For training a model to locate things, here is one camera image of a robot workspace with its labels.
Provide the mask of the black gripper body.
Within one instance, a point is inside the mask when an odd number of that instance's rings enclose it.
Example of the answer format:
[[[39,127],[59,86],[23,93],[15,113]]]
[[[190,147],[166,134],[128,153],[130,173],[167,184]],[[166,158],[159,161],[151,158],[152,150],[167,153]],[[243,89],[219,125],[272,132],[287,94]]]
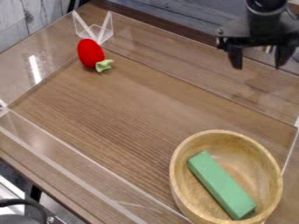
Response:
[[[216,46],[227,50],[230,46],[299,46],[299,19],[287,12],[255,14],[252,11],[216,30]]]

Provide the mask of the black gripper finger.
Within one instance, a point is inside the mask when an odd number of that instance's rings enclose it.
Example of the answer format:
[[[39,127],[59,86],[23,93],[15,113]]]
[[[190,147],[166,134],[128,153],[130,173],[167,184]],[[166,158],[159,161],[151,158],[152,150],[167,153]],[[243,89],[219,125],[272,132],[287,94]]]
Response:
[[[275,47],[275,68],[282,67],[295,53],[298,44],[295,42],[287,42]]]
[[[228,59],[232,67],[240,70],[243,68],[243,49],[231,46],[228,48]]]

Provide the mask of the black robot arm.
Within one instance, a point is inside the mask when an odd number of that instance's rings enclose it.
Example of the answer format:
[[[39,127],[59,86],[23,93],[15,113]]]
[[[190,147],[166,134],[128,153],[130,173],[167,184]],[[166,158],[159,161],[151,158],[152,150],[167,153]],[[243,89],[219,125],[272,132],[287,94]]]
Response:
[[[243,68],[243,49],[275,47],[275,68],[283,66],[299,47],[299,17],[287,0],[246,0],[246,13],[216,30],[216,47],[228,54],[232,67]]]

